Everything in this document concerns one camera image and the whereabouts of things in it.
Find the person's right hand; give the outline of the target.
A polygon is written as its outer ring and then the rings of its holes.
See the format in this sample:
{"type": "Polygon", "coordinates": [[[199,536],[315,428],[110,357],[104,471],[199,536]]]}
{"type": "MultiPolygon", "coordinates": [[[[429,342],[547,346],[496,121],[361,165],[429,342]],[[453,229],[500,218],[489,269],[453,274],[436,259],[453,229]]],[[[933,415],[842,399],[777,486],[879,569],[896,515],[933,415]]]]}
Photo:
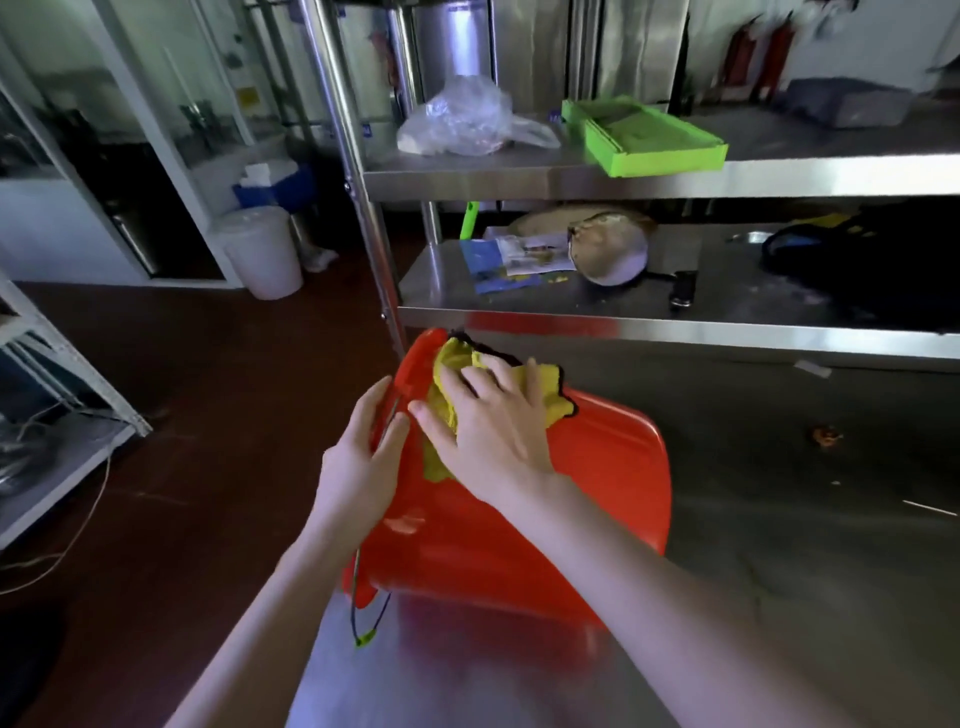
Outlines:
{"type": "Polygon", "coordinates": [[[528,360],[522,371],[525,400],[501,404],[478,398],[479,366],[440,371],[442,388],[457,419],[456,428],[449,427],[457,435],[461,465],[452,476],[503,515],[509,514],[518,497],[555,474],[538,362],[528,360]]]}

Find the person's left hand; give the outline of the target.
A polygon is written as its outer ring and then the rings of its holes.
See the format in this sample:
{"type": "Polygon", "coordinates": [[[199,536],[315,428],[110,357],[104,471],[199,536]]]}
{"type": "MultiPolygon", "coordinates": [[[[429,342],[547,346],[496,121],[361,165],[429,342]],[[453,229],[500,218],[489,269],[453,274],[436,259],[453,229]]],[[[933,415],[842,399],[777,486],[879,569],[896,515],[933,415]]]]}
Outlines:
{"type": "Polygon", "coordinates": [[[341,437],[322,455],[318,488],[305,530],[314,538],[355,550],[383,519],[398,487],[407,415],[390,420],[369,452],[353,444],[353,413],[341,437]]]}

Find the red plastic bucket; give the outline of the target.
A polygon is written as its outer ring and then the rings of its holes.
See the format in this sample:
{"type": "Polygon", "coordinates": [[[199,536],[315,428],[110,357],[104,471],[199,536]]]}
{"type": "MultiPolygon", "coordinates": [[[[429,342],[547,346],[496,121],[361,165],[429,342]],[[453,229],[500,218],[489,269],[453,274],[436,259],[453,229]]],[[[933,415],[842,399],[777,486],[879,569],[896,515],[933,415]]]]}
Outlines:
{"type": "Polygon", "coordinates": [[[671,487],[654,422],[564,375],[471,349],[440,329],[414,342],[374,432],[399,460],[383,516],[348,546],[343,592],[412,591],[630,630],[681,598],[666,551],[671,487]]]}

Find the person's left forearm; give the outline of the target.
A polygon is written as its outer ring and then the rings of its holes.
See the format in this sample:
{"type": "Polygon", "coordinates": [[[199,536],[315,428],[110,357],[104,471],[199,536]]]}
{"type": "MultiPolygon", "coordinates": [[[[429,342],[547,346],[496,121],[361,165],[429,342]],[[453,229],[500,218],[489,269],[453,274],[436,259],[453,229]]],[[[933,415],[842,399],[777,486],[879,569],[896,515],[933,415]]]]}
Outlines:
{"type": "Polygon", "coordinates": [[[342,569],[364,535],[310,521],[163,728],[284,728],[342,569]]]}

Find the person's right forearm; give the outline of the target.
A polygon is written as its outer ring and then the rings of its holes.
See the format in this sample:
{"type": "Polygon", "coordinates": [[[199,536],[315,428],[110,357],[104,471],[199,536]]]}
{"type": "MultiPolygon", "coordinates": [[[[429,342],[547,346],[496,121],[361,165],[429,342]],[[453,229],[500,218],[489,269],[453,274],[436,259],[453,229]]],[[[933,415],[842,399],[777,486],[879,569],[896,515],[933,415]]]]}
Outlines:
{"type": "Polygon", "coordinates": [[[568,478],[552,475],[503,516],[601,619],[681,728],[858,728],[741,613],[568,478]]]}

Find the blue printed packet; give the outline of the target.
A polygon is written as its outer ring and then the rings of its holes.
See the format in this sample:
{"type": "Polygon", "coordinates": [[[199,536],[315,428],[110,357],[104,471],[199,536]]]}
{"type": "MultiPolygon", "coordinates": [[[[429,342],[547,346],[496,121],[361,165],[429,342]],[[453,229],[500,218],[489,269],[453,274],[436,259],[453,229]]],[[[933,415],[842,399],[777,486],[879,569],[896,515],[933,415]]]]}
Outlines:
{"type": "Polygon", "coordinates": [[[503,234],[458,244],[479,295],[563,283],[576,272],[566,233],[503,234]]]}

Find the round wooden chopping board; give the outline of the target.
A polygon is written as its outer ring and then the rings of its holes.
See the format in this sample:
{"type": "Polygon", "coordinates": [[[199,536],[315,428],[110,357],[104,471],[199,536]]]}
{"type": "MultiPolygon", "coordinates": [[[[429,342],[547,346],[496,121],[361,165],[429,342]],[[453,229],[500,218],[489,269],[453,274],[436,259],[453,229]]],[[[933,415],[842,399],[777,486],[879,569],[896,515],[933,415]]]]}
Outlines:
{"type": "Polygon", "coordinates": [[[507,225],[508,235],[534,237],[565,232],[569,227],[600,214],[620,214],[641,227],[646,235],[654,234],[658,224],[644,213],[611,203],[567,203],[529,212],[507,225]]]}

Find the white plastic bin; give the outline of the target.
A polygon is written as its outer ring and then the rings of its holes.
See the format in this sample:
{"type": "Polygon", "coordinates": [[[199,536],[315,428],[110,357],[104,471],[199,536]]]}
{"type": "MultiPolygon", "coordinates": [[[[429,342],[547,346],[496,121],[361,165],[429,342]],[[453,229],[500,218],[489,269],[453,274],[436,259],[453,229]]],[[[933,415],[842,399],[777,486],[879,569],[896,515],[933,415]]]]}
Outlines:
{"type": "Polygon", "coordinates": [[[213,234],[240,282],[260,301],[287,298],[304,286],[290,215],[277,205],[239,209],[220,217],[213,234]]]}

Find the blue cooler box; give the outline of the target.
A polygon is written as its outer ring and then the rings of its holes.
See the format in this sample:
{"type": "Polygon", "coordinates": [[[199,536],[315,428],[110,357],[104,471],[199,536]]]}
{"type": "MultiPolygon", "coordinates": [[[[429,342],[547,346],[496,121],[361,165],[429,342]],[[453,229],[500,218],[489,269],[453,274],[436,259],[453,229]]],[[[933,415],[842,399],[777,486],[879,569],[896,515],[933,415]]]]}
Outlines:
{"type": "Polygon", "coordinates": [[[246,164],[231,189],[242,209],[278,206],[287,213],[297,213],[313,205],[318,197],[309,165],[291,158],[246,164]]]}

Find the clear plastic bag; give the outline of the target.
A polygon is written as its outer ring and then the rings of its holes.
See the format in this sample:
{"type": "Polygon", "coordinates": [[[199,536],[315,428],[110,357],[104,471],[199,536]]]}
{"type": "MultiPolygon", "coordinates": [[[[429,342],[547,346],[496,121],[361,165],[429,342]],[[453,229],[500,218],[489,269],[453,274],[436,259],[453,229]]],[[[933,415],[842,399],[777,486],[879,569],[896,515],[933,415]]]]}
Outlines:
{"type": "Polygon", "coordinates": [[[512,97],[491,79],[458,75],[419,105],[400,126],[398,151],[416,156],[484,157],[512,143],[561,147],[544,123],[514,113],[512,97]]]}

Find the stainless steel shelf rack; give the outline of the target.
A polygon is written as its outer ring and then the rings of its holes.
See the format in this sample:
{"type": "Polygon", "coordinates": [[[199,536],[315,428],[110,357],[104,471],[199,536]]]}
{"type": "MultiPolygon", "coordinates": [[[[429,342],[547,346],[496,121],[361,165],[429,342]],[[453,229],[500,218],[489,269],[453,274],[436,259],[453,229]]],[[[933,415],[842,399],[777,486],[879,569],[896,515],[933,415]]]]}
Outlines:
{"type": "MultiPolygon", "coordinates": [[[[414,156],[396,153],[369,170],[360,143],[361,127],[354,86],[333,0],[298,0],[306,18],[310,47],[344,169],[344,189],[353,203],[377,286],[380,315],[390,345],[402,358],[408,348],[402,313],[416,326],[426,313],[402,305],[394,256],[380,204],[383,202],[604,201],[669,199],[866,198],[960,195],[960,140],[945,149],[919,152],[904,134],[864,136],[843,141],[827,135],[820,151],[803,135],[786,151],[762,151],[758,142],[735,140],[734,160],[715,171],[682,171],[666,176],[610,177],[586,157],[583,142],[564,143],[558,151],[501,151],[484,157],[414,156]]],[[[779,323],[642,321],[639,318],[563,316],[557,312],[503,312],[453,309],[435,319],[471,319],[479,330],[490,318],[495,331],[517,334],[589,336],[667,343],[771,348],[893,358],[960,360],[960,333],[894,331],[779,323]]]]}

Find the green plastic tray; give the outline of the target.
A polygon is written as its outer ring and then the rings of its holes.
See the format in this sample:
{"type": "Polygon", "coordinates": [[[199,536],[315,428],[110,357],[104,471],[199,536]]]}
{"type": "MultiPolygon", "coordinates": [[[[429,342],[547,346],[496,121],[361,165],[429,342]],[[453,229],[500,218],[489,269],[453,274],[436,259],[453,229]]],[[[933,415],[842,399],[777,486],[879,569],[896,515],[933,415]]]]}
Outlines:
{"type": "Polygon", "coordinates": [[[564,100],[561,117],[610,178],[711,172],[726,163],[722,138],[630,96],[564,100]]]}

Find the stainless steel refrigerator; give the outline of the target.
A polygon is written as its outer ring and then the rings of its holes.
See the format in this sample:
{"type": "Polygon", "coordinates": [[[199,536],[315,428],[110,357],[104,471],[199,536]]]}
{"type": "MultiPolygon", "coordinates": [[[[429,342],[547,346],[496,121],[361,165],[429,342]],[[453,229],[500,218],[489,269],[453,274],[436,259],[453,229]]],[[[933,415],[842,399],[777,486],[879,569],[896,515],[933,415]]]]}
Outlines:
{"type": "Polygon", "coordinates": [[[630,96],[675,111],[690,0],[384,0],[401,94],[491,79],[515,112],[558,119],[563,101],[630,96]]]}

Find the black and yellow bag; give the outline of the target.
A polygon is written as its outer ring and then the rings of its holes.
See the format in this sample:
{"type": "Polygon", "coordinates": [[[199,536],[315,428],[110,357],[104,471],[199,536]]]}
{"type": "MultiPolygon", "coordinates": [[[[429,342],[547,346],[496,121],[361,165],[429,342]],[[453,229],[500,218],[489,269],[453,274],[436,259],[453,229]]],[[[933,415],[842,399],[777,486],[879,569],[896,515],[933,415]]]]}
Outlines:
{"type": "Polygon", "coordinates": [[[866,207],[837,224],[790,224],[761,267],[859,321],[960,334],[960,208],[936,200],[866,207]]]}

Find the red fire extinguisher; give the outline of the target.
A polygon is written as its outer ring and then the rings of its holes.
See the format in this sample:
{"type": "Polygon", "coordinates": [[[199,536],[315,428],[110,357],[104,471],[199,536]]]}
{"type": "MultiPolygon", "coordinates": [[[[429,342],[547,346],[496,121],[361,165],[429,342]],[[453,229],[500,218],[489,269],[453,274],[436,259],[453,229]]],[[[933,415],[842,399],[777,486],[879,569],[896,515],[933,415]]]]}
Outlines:
{"type": "Polygon", "coordinates": [[[751,92],[753,101],[770,102],[779,87],[797,33],[793,15],[790,11],[770,34],[760,74],[751,92]]]}
{"type": "Polygon", "coordinates": [[[742,100],[756,80],[755,56],[758,53],[760,15],[740,25],[731,35],[722,63],[718,89],[722,101],[742,100]]]}

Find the grey plastic crate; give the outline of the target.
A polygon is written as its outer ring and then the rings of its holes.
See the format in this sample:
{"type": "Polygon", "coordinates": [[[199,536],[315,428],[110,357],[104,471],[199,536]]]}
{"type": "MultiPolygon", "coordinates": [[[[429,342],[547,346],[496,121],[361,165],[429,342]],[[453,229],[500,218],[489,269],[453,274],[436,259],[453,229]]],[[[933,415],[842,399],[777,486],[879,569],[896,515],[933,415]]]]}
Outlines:
{"type": "Polygon", "coordinates": [[[847,77],[793,79],[773,102],[778,112],[836,130],[894,128],[916,94],[905,88],[847,77]]]}

